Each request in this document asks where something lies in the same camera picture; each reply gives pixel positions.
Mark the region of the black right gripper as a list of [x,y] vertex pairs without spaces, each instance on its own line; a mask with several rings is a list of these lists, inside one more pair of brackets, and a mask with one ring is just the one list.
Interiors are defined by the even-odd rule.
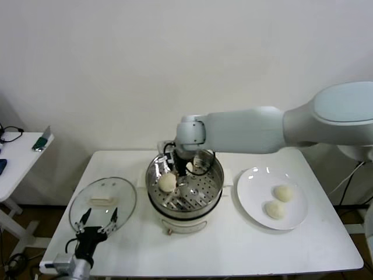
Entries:
[[175,187],[178,190],[187,186],[187,164],[188,160],[179,157],[178,153],[174,151],[174,166],[177,172]]

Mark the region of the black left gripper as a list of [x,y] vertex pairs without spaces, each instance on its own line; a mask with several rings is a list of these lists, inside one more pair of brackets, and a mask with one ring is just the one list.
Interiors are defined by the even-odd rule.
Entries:
[[76,238],[78,240],[75,256],[77,259],[86,261],[93,261],[97,245],[107,240],[107,233],[112,233],[117,229],[118,208],[115,208],[110,222],[106,226],[88,226],[84,228],[91,211],[92,209],[89,208],[80,220],[75,222],[75,232],[77,233]]

